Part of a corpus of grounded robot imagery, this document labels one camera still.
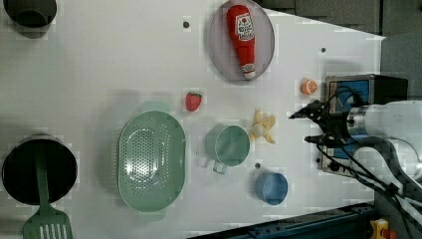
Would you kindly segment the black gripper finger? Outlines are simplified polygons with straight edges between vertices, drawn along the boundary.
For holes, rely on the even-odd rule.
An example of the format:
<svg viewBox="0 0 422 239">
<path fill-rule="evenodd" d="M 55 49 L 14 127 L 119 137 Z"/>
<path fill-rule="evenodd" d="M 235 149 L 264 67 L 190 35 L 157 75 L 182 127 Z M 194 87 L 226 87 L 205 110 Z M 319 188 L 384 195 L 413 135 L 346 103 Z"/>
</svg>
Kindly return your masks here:
<svg viewBox="0 0 422 239">
<path fill-rule="evenodd" d="M 305 141 L 314 144 L 326 144 L 327 137 L 324 134 L 321 135 L 308 135 L 305 137 Z"/>
<path fill-rule="evenodd" d="M 313 101 L 312 103 L 306 105 L 302 109 L 293 113 L 290 116 L 290 120 L 294 120 L 294 119 L 314 120 L 314 119 L 317 119 L 321 115 L 321 110 L 322 110 L 322 102 Z"/>
</svg>

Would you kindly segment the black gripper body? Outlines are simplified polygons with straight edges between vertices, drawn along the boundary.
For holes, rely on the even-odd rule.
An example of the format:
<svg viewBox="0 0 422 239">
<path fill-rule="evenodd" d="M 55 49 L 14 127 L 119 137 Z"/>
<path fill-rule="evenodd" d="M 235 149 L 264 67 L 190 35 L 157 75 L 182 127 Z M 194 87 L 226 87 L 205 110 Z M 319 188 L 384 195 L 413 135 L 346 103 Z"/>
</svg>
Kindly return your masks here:
<svg viewBox="0 0 422 239">
<path fill-rule="evenodd" d="M 347 130 L 348 112 L 330 112 L 328 103 L 318 102 L 315 113 L 315 123 L 322 134 L 317 137 L 316 143 L 325 146 L 344 146 L 350 139 Z"/>
</svg>

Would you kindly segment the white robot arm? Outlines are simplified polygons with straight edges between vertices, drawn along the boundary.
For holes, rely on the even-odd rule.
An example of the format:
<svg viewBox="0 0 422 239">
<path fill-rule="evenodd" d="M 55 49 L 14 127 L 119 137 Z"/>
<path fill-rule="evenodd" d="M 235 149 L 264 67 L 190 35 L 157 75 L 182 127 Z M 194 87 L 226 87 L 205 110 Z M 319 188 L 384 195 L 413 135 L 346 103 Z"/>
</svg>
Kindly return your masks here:
<svg viewBox="0 0 422 239">
<path fill-rule="evenodd" d="M 347 152 L 346 169 L 360 183 L 389 199 L 401 212 L 421 219 L 421 103 L 391 102 L 333 113 L 328 104 L 314 101 L 292 114 L 309 119 L 321 129 L 305 141 L 318 150 Z"/>
</svg>

